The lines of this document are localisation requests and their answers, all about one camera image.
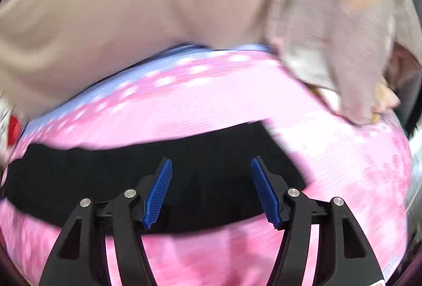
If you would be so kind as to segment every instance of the blue gripper pad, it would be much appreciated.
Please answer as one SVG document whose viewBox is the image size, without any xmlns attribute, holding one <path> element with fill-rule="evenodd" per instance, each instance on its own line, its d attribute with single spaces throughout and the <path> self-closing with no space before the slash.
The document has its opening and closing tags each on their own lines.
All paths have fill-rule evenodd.
<svg viewBox="0 0 422 286">
<path fill-rule="evenodd" d="M 257 158 L 251 162 L 251 176 L 267 220 L 274 225 L 274 228 L 278 228 L 281 224 L 280 204 Z"/>
<path fill-rule="evenodd" d="M 145 215 L 142 219 L 145 229 L 149 229 L 157 221 L 172 175 L 173 166 L 171 160 L 167 159 L 145 201 Z"/>
</svg>

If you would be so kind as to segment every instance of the pink tablecloth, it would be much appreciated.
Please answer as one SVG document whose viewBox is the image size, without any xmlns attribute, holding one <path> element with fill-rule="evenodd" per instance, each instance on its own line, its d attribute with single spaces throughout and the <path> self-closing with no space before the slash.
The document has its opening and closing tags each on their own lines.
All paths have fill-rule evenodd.
<svg viewBox="0 0 422 286">
<path fill-rule="evenodd" d="M 173 68 L 122 83 L 111 95 L 27 132 L 13 158 L 35 141 L 108 148 L 255 120 L 265 120 L 303 172 L 309 197 L 345 199 L 389 278 L 406 248 L 404 197 L 411 175 L 408 141 L 398 120 L 391 113 L 375 126 L 349 125 L 265 53 L 213 52 L 208 59 L 180 60 Z M 0 228 L 12 260 L 36 285 L 60 230 L 7 201 L 0 203 Z M 258 216 L 198 235 L 148 235 L 143 241 L 159 286 L 259 286 L 267 283 L 282 235 Z M 111 281 L 119 286 L 113 240 L 106 244 Z M 304 286 L 312 284 L 317 245 L 316 227 Z"/>
</svg>

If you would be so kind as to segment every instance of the metal pin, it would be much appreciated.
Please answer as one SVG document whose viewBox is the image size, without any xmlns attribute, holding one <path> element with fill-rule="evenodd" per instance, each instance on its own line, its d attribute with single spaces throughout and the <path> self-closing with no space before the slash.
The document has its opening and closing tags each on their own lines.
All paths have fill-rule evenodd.
<svg viewBox="0 0 422 286">
<path fill-rule="evenodd" d="M 296 188 L 289 189 L 287 191 L 287 193 L 288 193 L 289 196 L 291 196 L 293 198 L 299 197 L 299 194 L 300 194 L 299 190 L 297 190 Z"/>
<path fill-rule="evenodd" d="M 344 200 L 341 199 L 340 197 L 335 197 L 333 199 L 333 203 L 336 204 L 337 206 L 343 206 L 344 205 Z"/>
<path fill-rule="evenodd" d="M 130 190 L 126 190 L 126 191 L 124 192 L 124 196 L 125 196 L 126 198 L 133 198 L 135 195 L 136 195 L 136 191 L 135 191 L 135 190 L 132 190 L 132 189 L 130 189 Z"/>
<path fill-rule="evenodd" d="M 82 207 L 87 207 L 87 206 L 91 205 L 91 200 L 89 200 L 88 198 L 85 198 L 85 199 L 82 199 L 79 204 Z"/>
</svg>

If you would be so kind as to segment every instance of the pink bedsheet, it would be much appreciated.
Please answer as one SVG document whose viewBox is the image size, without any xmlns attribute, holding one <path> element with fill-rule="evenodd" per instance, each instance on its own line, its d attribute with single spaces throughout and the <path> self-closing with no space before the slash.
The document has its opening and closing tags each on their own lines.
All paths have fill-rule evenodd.
<svg viewBox="0 0 422 286">
<path fill-rule="evenodd" d="M 147 93 L 139 92 L 148 88 Z M 375 126 L 354 127 L 331 115 L 266 53 L 210 53 L 157 70 L 24 136 L 30 142 L 93 149 L 195 135 L 265 120 L 273 138 L 310 182 L 312 198 L 345 199 L 388 279 L 406 249 L 404 197 L 411 175 L 408 141 L 393 113 Z M 34 285 L 60 232 L 0 203 L 0 229 L 14 263 Z M 143 238 L 159 286 L 266 285 L 283 233 L 264 215 L 219 230 Z M 113 286 L 121 285 L 113 240 L 107 242 Z M 303 286 L 312 284 L 314 227 Z"/>
</svg>

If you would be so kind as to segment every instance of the brown fabric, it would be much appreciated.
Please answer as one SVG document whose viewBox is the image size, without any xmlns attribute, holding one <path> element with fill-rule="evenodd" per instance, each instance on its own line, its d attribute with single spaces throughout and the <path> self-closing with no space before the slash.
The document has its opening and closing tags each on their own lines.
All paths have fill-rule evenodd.
<svg viewBox="0 0 422 286">
<path fill-rule="evenodd" d="M 29 116 L 175 44 L 260 43 L 265 0 L 3 0 L 0 90 Z"/>
</svg>

